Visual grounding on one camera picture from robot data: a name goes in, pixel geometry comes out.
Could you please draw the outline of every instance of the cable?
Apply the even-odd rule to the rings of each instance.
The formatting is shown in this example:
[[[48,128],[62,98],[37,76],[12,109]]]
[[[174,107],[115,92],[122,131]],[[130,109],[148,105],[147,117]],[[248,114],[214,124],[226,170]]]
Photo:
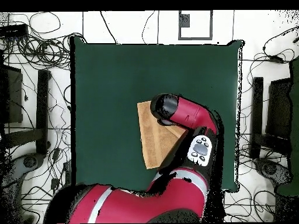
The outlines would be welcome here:
[[[105,26],[106,26],[106,28],[107,28],[108,32],[110,33],[111,37],[113,38],[113,40],[114,40],[115,44],[118,44],[118,43],[116,42],[116,39],[115,39],[115,37],[112,35],[112,33],[111,33],[110,29],[108,28],[108,25],[107,25],[107,23],[106,23],[106,20],[105,20],[105,18],[104,18],[104,16],[103,16],[103,13],[102,13],[102,11],[100,11],[100,15],[101,15],[101,17],[103,18],[103,21],[104,21],[104,23],[105,23]]]
[[[53,16],[55,16],[55,17],[57,18],[59,24],[58,24],[58,27],[57,27],[56,29],[54,29],[54,30],[52,30],[52,31],[47,31],[47,32],[40,32],[40,31],[39,31],[39,32],[38,32],[39,34],[52,33],[52,32],[54,32],[54,31],[60,29],[60,27],[61,27],[60,19],[58,18],[57,15],[53,14],[52,12],[39,12],[39,13],[35,13],[35,14],[31,15],[31,17],[30,17],[30,19],[29,19],[29,25],[32,26],[31,21],[32,21],[32,18],[33,18],[33,17],[35,17],[35,16],[37,16],[37,15],[39,15],[39,14],[42,14],[42,13],[50,13],[50,14],[52,14]]]
[[[292,28],[287,29],[286,31],[284,31],[284,32],[282,32],[282,33],[280,33],[280,34],[278,34],[278,35],[276,35],[276,36],[274,36],[274,37],[268,39],[268,40],[265,42],[264,46],[263,46],[263,52],[264,52],[268,57],[275,57],[275,56],[278,56],[280,53],[278,53],[278,54],[276,54],[276,55],[268,55],[268,54],[266,53],[266,44],[267,44],[269,41],[271,41],[271,40],[277,38],[278,36],[281,36],[281,35],[284,36],[284,35],[286,35],[287,33],[289,33],[291,30],[295,30],[295,29],[298,29],[298,28],[299,28],[299,26],[292,27]]]
[[[264,220],[263,220],[263,219],[260,217],[260,215],[258,214],[258,209],[257,209],[257,207],[256,207],[256,201],[255,201],[256,196],[257,196],[258,194],[260,194],[260,193],[269,193],[269,194],[271,194],[271,195],[274,196],[274,197],[275,197],[275,195],[274,195],[272,192],[270,192],[270,191],[262,190],[262,191],[258,191],[258,192],[253,196],[253,205],[254,205],[254,208],[255,208],[255,213],[256,213],[256,215],[258,216],[258,218],[259,218],[262,222],[264,222]]]
[[[151,16],[152,16],[155,12],[156,12],[156,11],[154,10],[153,13],[148,17],[148,19],[151,18]],[[144,30],[145,30],[145,27],[147,26],[148,19],[147,19],[147,21],[145,22],[145,25],[144,25],[144,27],[143,27],[143,31],[142,31],[142,35],[141,35],[144,44],[145,44],[145,41],[144,41],[144,39],[143,39],[143,32],[144,32]]]
[[[68,85],[64,91],[63,91],[63,99],[68,103],[68,104],[71,104],[71,102],[69,102],[66,98],[65,98],[65,92],[67,91],[67,89],[70,87],[71,85]]]

